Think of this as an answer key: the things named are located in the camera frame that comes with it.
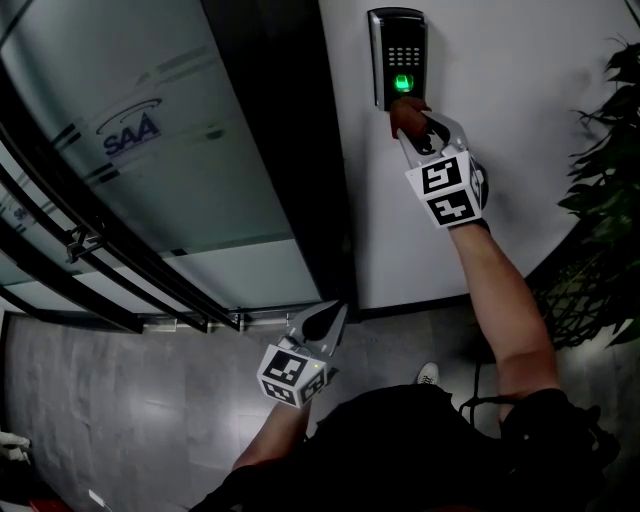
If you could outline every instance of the black strap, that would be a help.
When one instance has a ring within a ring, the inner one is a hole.
[[[462,411],[465,407],[469,408],[469,423],[471,423],[472,427],[475,427],[475,409],[478,405],[482,404],[510,404],[516,405],[518,400],[514,400],[513,398],[506,398],[504,396],[490,396],[486,398],[478,397],[478,388],[480,387],[480,368],[482,367],[482,363],[480,362],[480,358],[476,360],[476,372],[474,376],[473,382],[473,398],[467,400],[463,403],[458,412],[462,414]]]

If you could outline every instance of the green light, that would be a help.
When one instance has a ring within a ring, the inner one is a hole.
[[[396,75],[393,85],[398,92],[410,92],[413,89],[413,75]]]

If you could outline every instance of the black shirt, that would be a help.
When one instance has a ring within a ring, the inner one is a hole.
[[[192,510],[584,508],[601,475],[590,462],[593,439],[581,410],[562,392],[518,403],[502,439],[471,427],[450,398],[431,385],[365,393],[338,406],[289,457],[234,471]]]

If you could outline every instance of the white shoe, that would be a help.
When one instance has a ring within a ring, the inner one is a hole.
[[[437,386],[440,383],[440,371],[436,363],[427,363],[418,374],[418,384],[431,384]]]

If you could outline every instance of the hand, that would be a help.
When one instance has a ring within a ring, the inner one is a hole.
[[[421,138],[427,131],[427,118],[422,115],[423,110],[431,109],[419,99],[405,96],[391,104],[391,135],[398,138],[398,129],[412,139]]]

